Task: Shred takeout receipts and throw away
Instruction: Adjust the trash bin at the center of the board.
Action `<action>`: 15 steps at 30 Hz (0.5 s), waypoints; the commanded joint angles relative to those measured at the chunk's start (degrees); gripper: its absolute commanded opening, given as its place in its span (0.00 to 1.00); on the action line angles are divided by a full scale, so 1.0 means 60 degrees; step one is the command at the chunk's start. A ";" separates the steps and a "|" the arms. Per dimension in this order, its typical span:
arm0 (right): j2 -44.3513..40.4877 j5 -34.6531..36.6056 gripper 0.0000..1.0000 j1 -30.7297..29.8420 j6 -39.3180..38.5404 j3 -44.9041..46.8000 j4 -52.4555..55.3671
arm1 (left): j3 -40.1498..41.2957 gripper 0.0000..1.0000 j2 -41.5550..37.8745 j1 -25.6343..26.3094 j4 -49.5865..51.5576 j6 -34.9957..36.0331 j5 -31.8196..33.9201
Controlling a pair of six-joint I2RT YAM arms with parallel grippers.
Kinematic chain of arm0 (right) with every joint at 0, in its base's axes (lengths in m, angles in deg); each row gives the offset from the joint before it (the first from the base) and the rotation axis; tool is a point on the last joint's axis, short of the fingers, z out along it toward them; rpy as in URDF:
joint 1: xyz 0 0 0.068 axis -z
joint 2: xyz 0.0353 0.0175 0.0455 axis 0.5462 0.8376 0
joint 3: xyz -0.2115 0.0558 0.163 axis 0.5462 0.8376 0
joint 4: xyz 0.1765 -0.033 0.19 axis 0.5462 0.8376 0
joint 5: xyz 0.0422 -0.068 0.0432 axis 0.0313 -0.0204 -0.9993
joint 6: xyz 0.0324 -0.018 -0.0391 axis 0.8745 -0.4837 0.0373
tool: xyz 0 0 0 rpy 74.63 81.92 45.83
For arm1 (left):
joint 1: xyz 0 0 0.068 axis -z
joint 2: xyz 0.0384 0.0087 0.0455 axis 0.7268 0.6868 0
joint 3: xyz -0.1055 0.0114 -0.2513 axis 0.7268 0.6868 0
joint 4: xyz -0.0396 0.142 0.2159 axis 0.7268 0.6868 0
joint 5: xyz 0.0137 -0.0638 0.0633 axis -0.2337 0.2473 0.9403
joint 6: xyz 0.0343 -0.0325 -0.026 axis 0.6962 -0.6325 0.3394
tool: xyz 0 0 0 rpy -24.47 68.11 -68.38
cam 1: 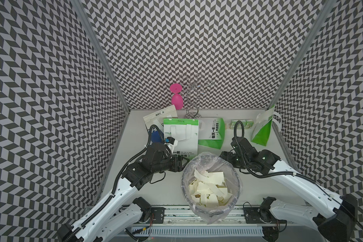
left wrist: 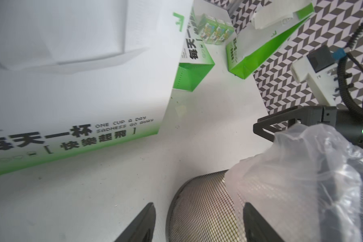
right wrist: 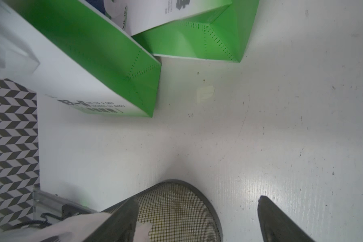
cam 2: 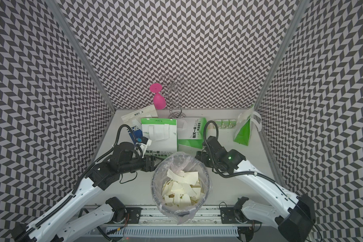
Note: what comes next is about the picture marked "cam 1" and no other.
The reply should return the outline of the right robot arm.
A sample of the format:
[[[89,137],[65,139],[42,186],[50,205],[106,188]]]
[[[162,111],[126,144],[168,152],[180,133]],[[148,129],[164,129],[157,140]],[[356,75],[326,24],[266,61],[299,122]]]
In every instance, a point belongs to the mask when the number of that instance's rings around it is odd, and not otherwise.
[[[245,130],[243,122],[234,126],[232,151],[221,157],[243,174],[256,178],[271,178],[304,199],[308,205],[299,206],[267,197],[259,207],[269,217],[287,220],[318,231],[329,242],[348,242],[358,222],[358,200],[352,194],[340,195],[322,187],[301,174],[269,150],[257,151],[238,128]]]

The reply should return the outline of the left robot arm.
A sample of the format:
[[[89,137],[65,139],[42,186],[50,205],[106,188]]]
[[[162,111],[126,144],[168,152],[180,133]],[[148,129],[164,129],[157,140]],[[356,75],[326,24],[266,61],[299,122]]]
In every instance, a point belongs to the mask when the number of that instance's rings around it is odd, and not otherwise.
[[[173,154],[178,140],[167,136],[152,142],[153,130],[158,130],[158,126],[149,128],[145,148],[124,164],[112,190],[82,218],[58,229],[60,242],[108,242],[135,223],[153,220],[152,206],[144,198],[138,197],[130,205],[127,202],[151,182],[154,174],[180,172],[185,167],[185,157]]]

